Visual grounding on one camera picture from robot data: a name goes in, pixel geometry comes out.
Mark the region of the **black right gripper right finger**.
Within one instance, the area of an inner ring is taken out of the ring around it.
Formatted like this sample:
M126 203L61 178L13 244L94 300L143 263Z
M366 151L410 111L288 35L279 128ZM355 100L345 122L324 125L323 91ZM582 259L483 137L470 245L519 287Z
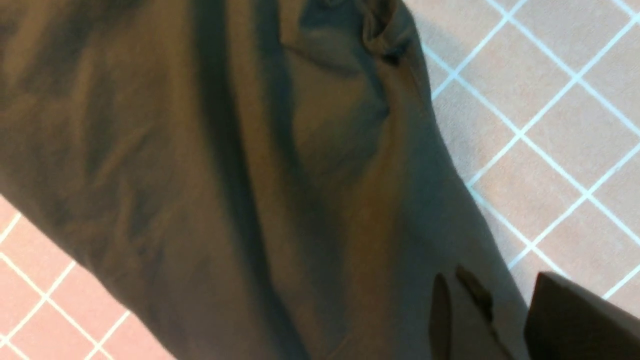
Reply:
M638 317L552 272L535 279L524 337L532 360L638 360Z

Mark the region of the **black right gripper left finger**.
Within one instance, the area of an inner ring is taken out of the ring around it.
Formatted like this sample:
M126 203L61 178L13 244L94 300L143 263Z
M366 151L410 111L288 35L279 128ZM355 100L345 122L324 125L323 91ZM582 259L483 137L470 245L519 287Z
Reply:
M432 283L429 344L432 360L512 360L494 326L493 296L463 266Z

